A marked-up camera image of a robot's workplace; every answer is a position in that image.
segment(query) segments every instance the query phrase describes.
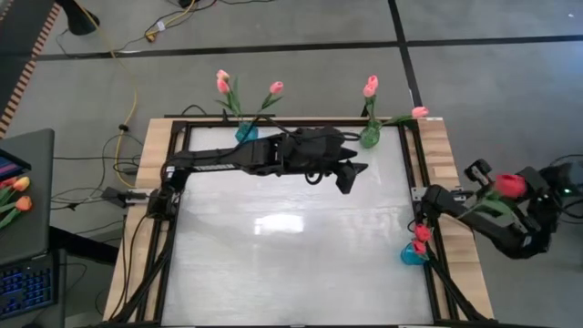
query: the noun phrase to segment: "pink tulip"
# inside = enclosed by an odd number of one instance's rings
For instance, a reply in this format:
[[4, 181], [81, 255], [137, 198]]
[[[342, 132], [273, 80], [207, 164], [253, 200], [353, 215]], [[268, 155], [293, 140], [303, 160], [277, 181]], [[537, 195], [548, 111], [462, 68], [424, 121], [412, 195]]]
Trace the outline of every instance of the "pink tulip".
[[518, 198], [527, 192], [525, 179], [512, 174], [501, 174], [497, 176], [494, 187], [502, 195], [510, 198]]
[[220, 79], [220, 78], [217, 80], [217, 89], [223, 95], [228, 94], [230, 91], [229, 85], [227, 84], [227, 82], [225, 82], [225, 80]]
[[414, 240], [412, 241], [413, 244], [413, 251], [417, 255], [425, 255], [427, 253], [427, 248], [425, 247], [425, 243], [422, 241]]
[[413, 229], [415, 237], [421, 241], [426, 242], [431, 239], [431, 231], [424, 224], [417, 224]]
[[376, 76], [371, 76], [368, 78], [367, 85], [377, 89], [379, 87], [379, 79]]
[[219, 69], [219, 72], [217, 72], [217, 79], [221, 79], [225, 82], [229, 82], [229, 74], [227, 72], [225, 72], [222, 69]]
[[376, 92], [376, 87], [373, 87], [371, 85], [366, 85], [366, 87], [364, 87], [364, 89], [363, 89], [363, 95], [365, 97], [372, 97], [372, 96], [374, 96], [375, 92]]
[[273, 84], [270, 87], [271, 94], [277, 95], [282, 91], [283, 91], [283, 82], [280, 82], [280, 81], [273, 82]]
[[427, 107], [413, 108], [413, 110], [411, 111], [411, 115], [413, 116], [413, 118], [424, 118], [427, 115], [429, 115], [429, 108]]

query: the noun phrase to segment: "keyboard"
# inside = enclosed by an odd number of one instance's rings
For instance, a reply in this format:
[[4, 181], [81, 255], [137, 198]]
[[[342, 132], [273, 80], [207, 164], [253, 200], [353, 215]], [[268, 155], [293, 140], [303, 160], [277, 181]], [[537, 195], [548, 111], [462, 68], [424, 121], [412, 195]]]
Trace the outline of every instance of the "keyboard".
[[52, 254], [0, 268], [0, 320], [54, 304], [57, 276]]

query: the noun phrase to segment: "glass vase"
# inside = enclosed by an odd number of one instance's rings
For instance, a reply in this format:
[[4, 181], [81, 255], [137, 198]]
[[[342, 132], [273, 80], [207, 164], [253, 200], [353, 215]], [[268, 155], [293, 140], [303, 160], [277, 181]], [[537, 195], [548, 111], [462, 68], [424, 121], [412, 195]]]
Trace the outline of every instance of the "glass vase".
[[370, 120], [368, 125], [361, 131], [360, 143], [363, 148], [369, 149], [374, 147], [381, 138], [381, 127], [383, 124], [380, 121]]
[[401, 251], [401, 261], [407, 265], [421, 265], [425, 263], [425, 259], [415, 254], [413, 244], [409, 242], [407, 246]]
[[251, 124], [251, 122], [239, 122], [239, 128], [237, 133], [235, 133], [235, 138], [239, 142], [245, 142], [249, 140], [254, 140], [259, 135], [259, 130], [257, 126]]

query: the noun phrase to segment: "red tulip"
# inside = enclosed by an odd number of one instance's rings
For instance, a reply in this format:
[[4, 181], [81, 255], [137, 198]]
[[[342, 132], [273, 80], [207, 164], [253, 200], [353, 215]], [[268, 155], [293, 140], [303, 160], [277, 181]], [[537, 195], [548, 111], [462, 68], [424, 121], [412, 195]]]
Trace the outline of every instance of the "red tulip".
[[431, 239], [431, 231], [423, 224], [417, 224], [414, 228], [415, 237], [421, 241], [426, 242]]
[[518, 198], [527, 192], [525, 179], [515, 174], [501, 174], [496, 177], [494, 187], [503, 196]]
[[13, 184], [15, 184], [16, 181], [17, 181], [17, 178], [16, 177], [10, 178], [10, 179], [6, 179], [6, 180], [0, 182], [0, 189], [1, 188], [4, 188], [4, 187], [10, 187]]
[[427, 253], [425, 243], [421, 241], [413, 241], [413, 251], [417, 255], [425, 255]]

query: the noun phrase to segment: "floor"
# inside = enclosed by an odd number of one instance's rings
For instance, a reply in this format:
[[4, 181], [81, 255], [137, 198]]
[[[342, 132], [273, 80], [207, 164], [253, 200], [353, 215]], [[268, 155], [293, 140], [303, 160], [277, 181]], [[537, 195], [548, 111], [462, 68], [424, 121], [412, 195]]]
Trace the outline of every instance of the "floor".
[[[100, 18], [112, 46], [120, 48], [158, 16], [178, 10], [169, 1], [82, 3]], [[202, 0], [200, 6], [210, 3]], [[394, 23], [402, 28], [395, 29]], [[63, 55], [56, 38], [65, 28], [61, 13], [7, 136], [53, 128], [58, 156], [99, 156], [132, 105], [132, 87], [111, 59]], [[578, 0], [219, 1], [165, 31], [156, 43], [141, 40], [126, 48], [137, 51], [123, 60], [139, 91], [129, 125], [131, 134], [143, 140], [151, 118], [178, 114], [189, 104], [219, 113], [213, 100], [218, 97], [214, 74], [220, 68], [240, 77], [244, 104], [257, 101], [270, 82], [283, 81], [285, 99], [272, 112], [287, 117], [357, 116], [365, 80], [376, 74], [380, 114], [404, 114], [423, 104], [431, 116], [445, 118], [458, 169], [479, 158], [488, 160], [494, 173], [542, 168], [583, 149], [582, 35], [583, 3]], [[107, 51], [97, 34], [67, 33], [59, 41], [72, 56]], [[109, 144], [106, 154], [112, 155], [114, 147]], [[139, 151], [131, 140], [123, 144], [126, 156]], [[105, 185], [122, 188], [111, 165]], [[54, 192], [95, 186], [101, 171], [100, 160], [59, 161]], [[462, 184], [476, 187], [466, 179]], [[55, 211], [51, 221], [84, 231], [120, 220], [123, 213], [97, 203]], [[89, 235], [115, 238], [118, 226]], [[582, 239], [583, 225], [563, 224], [549, 253], [510, 261], [478, 236], [496, 318], [579, 327]], [[107, 288], [111, 269], [91, 264], [88, 272], [67, 297], [68, 326], [98, 321], [94, 300]]]

